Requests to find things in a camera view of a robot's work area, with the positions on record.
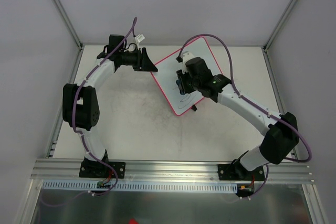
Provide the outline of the pink framed whiteboard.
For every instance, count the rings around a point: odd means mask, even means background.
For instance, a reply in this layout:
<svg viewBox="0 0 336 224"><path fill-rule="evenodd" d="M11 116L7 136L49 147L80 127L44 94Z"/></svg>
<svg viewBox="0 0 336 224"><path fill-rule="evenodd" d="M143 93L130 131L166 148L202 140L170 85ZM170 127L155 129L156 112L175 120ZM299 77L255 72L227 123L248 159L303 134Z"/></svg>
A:
<svg viewBox="0 0 336 224"><path fill-rule="evenodd" d="M184 114L204 98L198 91L186 93L182 90L182 81L187 75L184 73L182 64L176 60L179 52L180 49L158 61L155 64L157 72L151 73L177 116ZM194 57L203 58L213 75L223 73L205 37L193 39L183 49L183 53L191 53Z"/></svg>

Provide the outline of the blue whiteboard eraser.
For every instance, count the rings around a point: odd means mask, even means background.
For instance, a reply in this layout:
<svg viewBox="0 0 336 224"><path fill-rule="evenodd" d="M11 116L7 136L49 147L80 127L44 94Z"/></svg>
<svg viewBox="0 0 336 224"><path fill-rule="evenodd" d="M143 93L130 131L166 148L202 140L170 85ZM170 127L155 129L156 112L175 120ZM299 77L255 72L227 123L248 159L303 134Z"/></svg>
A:
<svg viewBox="0 0 336 224"><path fill-rule="evenodd" d="M183 89L183 86L182 86L182 83L181 83L180 79L176 80L176 85L178 87L180 95L185 95L185 91Z"/></svg>

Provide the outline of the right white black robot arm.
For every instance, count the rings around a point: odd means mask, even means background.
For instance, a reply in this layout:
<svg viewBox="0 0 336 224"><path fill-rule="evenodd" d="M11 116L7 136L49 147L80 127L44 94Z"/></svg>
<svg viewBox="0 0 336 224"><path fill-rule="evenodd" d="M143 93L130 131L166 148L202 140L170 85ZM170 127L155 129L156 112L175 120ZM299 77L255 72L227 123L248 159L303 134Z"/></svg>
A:
<svg viewBox="0 0 336 224"><path fill-rule="evenodd" d="M260 145L233 160L224 170L228 179L247 180L256 168L266 164L278 165L298 144L294 115L273 114L248 100L234 88L231 79L222 74L214 75L201 57L186 53L178 56L176 61L182 65L176 72L176 84L181 94L200 92L203 97L236 112L264 137Z"/></svg>

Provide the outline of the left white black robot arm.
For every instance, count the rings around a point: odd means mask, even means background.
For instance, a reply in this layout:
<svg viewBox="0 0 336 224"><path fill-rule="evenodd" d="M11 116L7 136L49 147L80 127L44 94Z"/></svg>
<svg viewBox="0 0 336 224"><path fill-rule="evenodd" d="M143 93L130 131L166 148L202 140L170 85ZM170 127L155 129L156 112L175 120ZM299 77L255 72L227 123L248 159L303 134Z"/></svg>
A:
<svg viewBox="0 0 336 224"><path fill-rule="evenodd" d="M121 66L130 66L134 71L157 72L146 48L140 47L138 41L133 46L133 50L127 47L125 36L110 35L89 72L76 83L63 87L62 118L78 134L85 150L80 177L118 178L119 172L110 164L97 132L100 117L97 91Z"/></svg>

